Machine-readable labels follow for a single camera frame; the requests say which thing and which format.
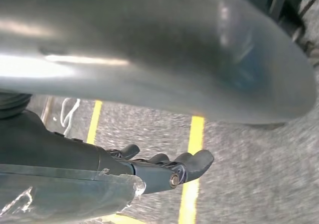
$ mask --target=metal tube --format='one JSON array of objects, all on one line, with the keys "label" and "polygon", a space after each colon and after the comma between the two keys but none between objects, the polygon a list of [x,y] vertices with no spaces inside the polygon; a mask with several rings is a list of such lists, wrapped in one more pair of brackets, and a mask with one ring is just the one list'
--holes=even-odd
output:
[{"label": "metal tube", "polygon": [[243,0],[0,0],[0,88],[209,119],[283,122],[315,101],[290,37]]}]

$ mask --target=bolt head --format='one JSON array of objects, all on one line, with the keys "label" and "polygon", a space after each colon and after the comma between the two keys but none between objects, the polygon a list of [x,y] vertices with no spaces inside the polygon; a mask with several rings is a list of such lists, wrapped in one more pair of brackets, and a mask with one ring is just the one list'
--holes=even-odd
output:
[{"label": "bolt head", "polygon": [[175,187],[177,187],[177,185],[178,185],[178,183],[179,183],[179,177],[178,177],[178,175],[176,174],[176,173],[172,174],[172,176],[169,179],[169,185],[172,188],[175,188]]}]

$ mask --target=gray pavement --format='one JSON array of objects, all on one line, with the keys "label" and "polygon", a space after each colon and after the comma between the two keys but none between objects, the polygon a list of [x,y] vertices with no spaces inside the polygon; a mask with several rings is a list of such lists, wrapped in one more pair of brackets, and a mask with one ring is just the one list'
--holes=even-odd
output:
[{"label": "gray pavement", "polygon": [[[317,42],[318,10],[317,3],[306,15],[308,36]],[[41,101],[36,97],[31,109],[41,113]],[[54,103],[50,130],[63,131],[58,122],[61,103],[62,98]],[[93,106],[82,101],[70,136],[85,140]],[[95,143],[107,148],[135,143],[143,157],[159,152],[175,157],[187,150],[190,124],[190,116],[104,103]],[[318,103],[305,117],[276,130],[206,121],[204,147],[215,161],[200,179],[197,223],[319,223]],[[148,224],[176,224],[181,193],[179,187],[143,196],[125,213]]]}]

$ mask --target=white cable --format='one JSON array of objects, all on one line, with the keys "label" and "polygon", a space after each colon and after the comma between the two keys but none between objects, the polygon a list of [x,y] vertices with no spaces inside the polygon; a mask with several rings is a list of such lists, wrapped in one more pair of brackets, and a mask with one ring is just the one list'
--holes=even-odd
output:
[{"label": "white cable", "polygon": [[81,102],[80,99],[76,99],[76,104],[74,104],[74,106],[63,119],[66,104],[70,99],[71,98],[65,98],[63,100],[63,102],[62,103],[61,115],[60,116],[60,122],[61,123],[62,127],[65,128],[67,126],[66,130],[63,132],[64,136],[68,135],[69,131],[72,126],[72,119],[73,117],[74,112],[76,112],[80,106]]}]

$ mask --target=yellow painted line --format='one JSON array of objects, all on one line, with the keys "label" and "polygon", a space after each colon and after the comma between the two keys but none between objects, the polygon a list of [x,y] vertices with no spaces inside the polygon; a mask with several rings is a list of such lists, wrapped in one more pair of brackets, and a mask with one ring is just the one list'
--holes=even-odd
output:
[{"label": "yellow painted line", "polygon": [[94,144],[95,140],[96,130],[98,129],[98,119],[100,118],[101,110],[102,109],[101,101],[95,101],[94,105],[93,114],[91,118],[91,124],[88,129],[87,143]]},{"label": "yellow painted line", "polygon": [[[205,121],[202,117],[194,116],[192,118],[187,152],[194,155],[203,149],[204,123]],[[183,184],[178,224],[196,223],[196,203],[199,188],[199,179]]]},{"label": "yellow painted line", "polygon": [[[93,109],[93,114],[91,118],[91,124],[88,128],[88,137],[86,139],[87,143],[94,144],[96,130],[98,129],[98,120],[100,119],[101,110],[102,109],[103,102],[101,101],[95,101],[95,104]],[[110,216],[104,216],[101,217],[104,222],[112,222],[114,224],[145,224],[144,222],[141,222],[134,218],[123,216],[123,215],[110,215]]]}]

